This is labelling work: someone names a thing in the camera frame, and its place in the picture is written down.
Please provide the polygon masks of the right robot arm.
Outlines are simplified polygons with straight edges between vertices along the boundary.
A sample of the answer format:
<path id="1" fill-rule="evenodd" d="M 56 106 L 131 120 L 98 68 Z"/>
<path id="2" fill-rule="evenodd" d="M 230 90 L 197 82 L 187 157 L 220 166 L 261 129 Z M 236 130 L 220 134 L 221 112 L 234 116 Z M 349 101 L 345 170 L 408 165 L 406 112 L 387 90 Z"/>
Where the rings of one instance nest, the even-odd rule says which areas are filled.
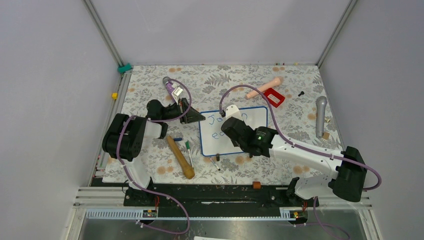
<path id="1" fill-rule="evenodd" d="M 354 147 L 338 151 L 285 140 L 275 129 L 265 126 L 253 129 L 235 117 L 225 120 L 221 131 L 235 147 L 251 157 L 290 160 L 321 173 L 314 177 L 292 179 L 286 198 L 293 206 L 329 194 L 354 203 L 361 200 L 367 169 L 359 150 Z"/>

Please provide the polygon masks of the blue-framed whiteboard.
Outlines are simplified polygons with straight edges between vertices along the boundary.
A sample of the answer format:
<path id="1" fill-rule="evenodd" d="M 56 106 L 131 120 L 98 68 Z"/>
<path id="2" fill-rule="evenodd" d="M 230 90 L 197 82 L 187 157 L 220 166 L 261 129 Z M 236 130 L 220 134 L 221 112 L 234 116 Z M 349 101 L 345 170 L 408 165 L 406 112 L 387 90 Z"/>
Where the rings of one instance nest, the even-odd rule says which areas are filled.
<path id="1" fill-rule="evenodd" d="M 268 125 L 269 109 L 265 106 L 243 107 L 239 109 L 243 121 L 252 129 Z M 201 153 L 205 157 L 216 154 L 240 154 L 243 151 L 233 146 L 230 138 L 221 131 L 225 118 L 218 110 L 203 111 L 205 120 L 199 122 Z"/>

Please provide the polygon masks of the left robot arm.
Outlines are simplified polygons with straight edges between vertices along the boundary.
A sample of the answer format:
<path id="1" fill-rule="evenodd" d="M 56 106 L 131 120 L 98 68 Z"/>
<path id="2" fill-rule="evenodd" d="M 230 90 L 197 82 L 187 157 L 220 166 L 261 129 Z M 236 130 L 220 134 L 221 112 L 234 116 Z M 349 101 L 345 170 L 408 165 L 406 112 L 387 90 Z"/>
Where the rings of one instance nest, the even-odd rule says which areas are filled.
<path id="1" fill-rule="evenodd" d="M 136 160 L 143 143 L 151 139 L 164 139 L 168 131 L 167 122 L 179 120 L 181 124 L 191 124 L 206 119 L 191 107 L 185 97 L 168 106 L 153 99 L 147 103 L 146 109 L 145 117 L 116 114 L 102 140 L 103 151 L 120 162 L 129 186 L 138 189 L 136 199 L 144 206 L 154 202 L 155 192 L 148 187 L 151 176 L 142 162 Z"/>

